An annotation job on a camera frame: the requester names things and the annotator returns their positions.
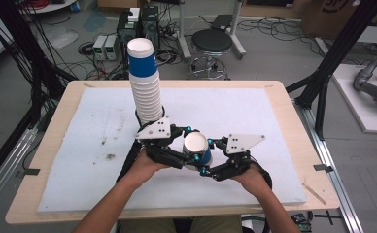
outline gray floor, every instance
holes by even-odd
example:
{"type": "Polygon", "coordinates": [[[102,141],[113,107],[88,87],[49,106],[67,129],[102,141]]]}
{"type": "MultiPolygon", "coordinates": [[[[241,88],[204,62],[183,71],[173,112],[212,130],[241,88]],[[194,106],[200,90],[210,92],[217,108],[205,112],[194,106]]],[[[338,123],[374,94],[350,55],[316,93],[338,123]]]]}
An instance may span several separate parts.
{"type": "MultiPolygon", "coordinates": [[[[78,14],[65,10],[44,14],[41,15],[41,20],[53,23],[70,17],[67,22],[56,25],[79,33],[79,39],[76,42],[58,51],[68,63],[85,60],[77,53],[77,47],[81,43],[92,41],[98,33],[115,32],[117,22],[110,17],[116,15],[105,14],[104,16],[109,19],[104,19],[90,7],[78,14]]],[[[192,18],[187,21],[187,25],[198,20],[200,18],[192,18]]],[[[198,23],[195,28],[204,26],[204,23],[198,23]]],[[[248,31],[239,29],[237,35],[247,55],[239,60],[235,51],[232,51],[222,57],[229,76],[233,80],[279,80],[287,86],[313,73],[323,59],[311,51],[311,47],[313,50],[318,50],[314,44],[302,43],[300,40],[277,40],[271,35],[262,34],[258,29],[248,31]]],[[[349,57],[365,61],[375,55],[366,51],[362,45],[356,45],[349,57]]],[[[106,66],[110,67],[115,64],[115,62],[108,63],[106,66]]],[[[74,68],[73,72],[80,78],[84,78],[91,70],[91,66],[85,65],[74,68]]],[[[163,65],[159,68],[160,77],[163,80],[184,80],[188,72],[189,66],[186,63],[163,65]]],[[[291,94],[291,97],[298,94],[299,91],[296,91],[291,94]]],[[[22,77],[14,61],[4,53],[0,56],[0,148],[29,106],[30,86],[22,77]]],[[[328,148],[364,232],[377,232],[377,134],[361,131],[334,82],[330,82],[329,86],[324,133],[328,148]]],[[[73,228],[76,222],[17,226],[6,223],[4,216],[20,182],[21,178],[12,177],[0,193],[0,232],[68,232],[73,228]]],[[[314,214],[325,215],[326,212],[314,212],[314,214]]],[[[331,210],[330,214],[340,215],[336,210],[331,210]]],[[[312,224],[314,232],[346,232],[343,221],[338,218],[334,219],[331,225],[327,218],[315,217],[312,224]]],[[[255,222],[255,231],[258,232],[260,228],[261,225],[255,222]]]]}

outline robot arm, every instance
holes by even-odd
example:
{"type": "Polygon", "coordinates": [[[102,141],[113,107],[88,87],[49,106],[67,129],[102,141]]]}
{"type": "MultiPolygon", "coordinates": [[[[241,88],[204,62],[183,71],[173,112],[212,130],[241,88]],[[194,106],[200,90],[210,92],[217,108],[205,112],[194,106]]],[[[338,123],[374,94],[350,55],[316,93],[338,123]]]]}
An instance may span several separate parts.
{"type": "Polygon", "coordinates": [[[377,61],[371,62],[367,67],[360,70],[353,82],[353,88],[357,91],[364,92],[377,102],[377,86],[370,84],[368,80],[373,76],[373,71],[377,66],[377,61]]]}

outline metal stand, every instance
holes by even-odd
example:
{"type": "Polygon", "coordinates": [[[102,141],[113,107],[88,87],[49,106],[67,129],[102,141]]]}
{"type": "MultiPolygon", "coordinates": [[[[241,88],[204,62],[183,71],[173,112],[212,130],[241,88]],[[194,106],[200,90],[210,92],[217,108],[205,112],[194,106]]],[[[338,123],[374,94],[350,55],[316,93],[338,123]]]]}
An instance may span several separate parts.
{"type": "Polygon", "coordinates": [[[185,0],[180,0],[180,31],[177,31],[177,38],[179,39],[180,49],[182,49],[185,62],[191,60],[191,53],[189,52],[188,43],[185,39],[185,0]]]}
{"type": "MultiPolygon", "coordinates": [[[[237,39],[236,36],[236,28],[237,22],[240,16],[241,4],[243,0],[236,0],[236,4],[234,6],[233,12],[233,22],[231,28],[227,28],[226,31],[229,33],[231,40],[233,41],[233,46],[236,47],[237,51],[240,54],[240,59],[246,55],[246,51],[244,50],[243,46],[241,45],[240,41],[237,39]]],[[[188,62],[191,59],[191,53],[189,52],[188,43],[185,39],[185,0],[180,0],[180,31],[177,31],[177,38],[179,41],[180,49],[182,49],[183,57],[185,58],[185,62],[188,62]]]]}
{"type": "Polygon", "coordinates": [[[246,55],[246,51],[244,50],[243,46],[241,45],[239,39],[236,36],[237,23],[239,20],[242,3],[243,3],[243,0],[236,1],[236,5],[234,6],[234,13],[233,13],[234,18],[233,18],[233,22],[231,23],[231,28],[226,29],[227,33],[231,37],[231,41],[233,41],[233,46],[239,52],[240,60],[243,58],[244,55],[246,55]]]}
{"type": "Polygon", "coordinates": [[[302,94],[295,99],[296,104],[304,109],[310,109],[313,101],[319,95],[315,130],[321,140],[324,139],[323,123],[325,119],[328,82],[334,71],[340,65],[340,62],[344,59],[376,14],[377,0],[361,1],[352,17],[337,37],[335,43],[330,48],[330,51],[323,59],[319,68],[309,77],[286,88],[286,91],[290,93],[306,86],[302,94]]]}

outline metal frame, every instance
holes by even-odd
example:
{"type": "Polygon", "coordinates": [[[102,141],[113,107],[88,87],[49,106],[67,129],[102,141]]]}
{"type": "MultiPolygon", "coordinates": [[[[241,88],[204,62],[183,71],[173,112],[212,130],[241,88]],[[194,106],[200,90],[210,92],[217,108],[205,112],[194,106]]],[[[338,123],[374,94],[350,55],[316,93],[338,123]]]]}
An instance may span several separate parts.
{"type": "Polygon", "coordinates": [[[376,14],[377,0],[361,1],[330,48],[330,51],[326,54],[319,68],[309,77],[286,87],[286,91],[290,93],[306,86],[302,94],[295,99],[296,104],[301,105],[304,109],[310,109],[313,101],[319,96],[315,130],[321,140],[324,139],[323,123],[325,119],[328,82],[341,61],[376,14]]]}
{"type": "Polygon", "coordinates": [[[311,110],[300,108],[304,120],[307,124],[308,131],[311,136],[313,146],[317,150],[319,158],[322,160],[322,163],[326,166],[330,166],[333,171],[327,173],[330,178],[331,183],[333,184],[334,189],[336,190],[337,196],[340,200],[340,212],[343,216],[343,219],[346,223],[348,231],[351,233],[361,233],[363,229],[361,228],[360,221],[356,215],[355,209],[353,208],[352,202],[350,201],[349,195],[346,192],[346,189],[340,179],[340,176],[337,172],[337,168],[334,165],[333,158],[331,157],[330,152],[328,151],[326,142],[319,137],[314,126],[315,126],[315,117],[311,110]]]}

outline black cable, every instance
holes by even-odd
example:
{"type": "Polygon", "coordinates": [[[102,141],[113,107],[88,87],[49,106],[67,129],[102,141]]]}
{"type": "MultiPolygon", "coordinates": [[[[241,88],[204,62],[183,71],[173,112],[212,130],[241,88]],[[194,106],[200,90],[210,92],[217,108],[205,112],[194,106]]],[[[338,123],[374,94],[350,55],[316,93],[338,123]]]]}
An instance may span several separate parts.
{"type": "Polygon", "coordinates": [[[46,22],[43,22],[43,24],[45,25],[49,25],[49,26],[54,26],[54,25],[58,25],[58,24],[61,24],[61,23],[64,23],[68,20],[70,20],[71,18],[70,17],[67,17],[66,19],[64,19],[63,21],[59,21],[59,22],[49,22],[49,23],[46,23],[46,22]]]}
{"type": "Polygon", "coordinates": [[[261,216],[242,216],[241,220],[242,221],[245,221],[245,220],[265,221],[265,217],[261,217],[261,216]]]}
{"type": "Polygon", "coordinates": [[[238,28],[241,30],[258,29],[261,33],[270,35],[280,41],[299,40],[305,44],[309,44],[311,52],[323,56],[316,41],[301,33],[299,25],[299,22],[278,17],[265,17],[260,20],[243,20],[237,24],[238,28]]]}
{"type": "Polygon", "coordinates": [[[26,170],[28,169],[28,167],[25,166],[25,161],[27,160],[28,155],[30,155],[30,153],[32,153],[32,152],[33,152],[33,151],[34,151],[34,150],[40,145],[40,143],[41,143],[42,140],[43,140],[43,139],[41,139],[41,140],[35,145],[35,147],[34,147],[33,149],[31,149],[31,151],[28,152],[28,153],[24,156],[24,158],[22,159],[21,166],[22,166],[22,169],[24,169],[24,171],[26,171],[26,170]]]}
{"type": "Polygon", "coordinates": [[[79,54],[85,55],[85,56],[93,55],[94,54],[94,50],[92,49],[93,45],[94,45],[93,42],[82,43],[81,45],[79,45],[79,48],[78,48],[79,54]]]}

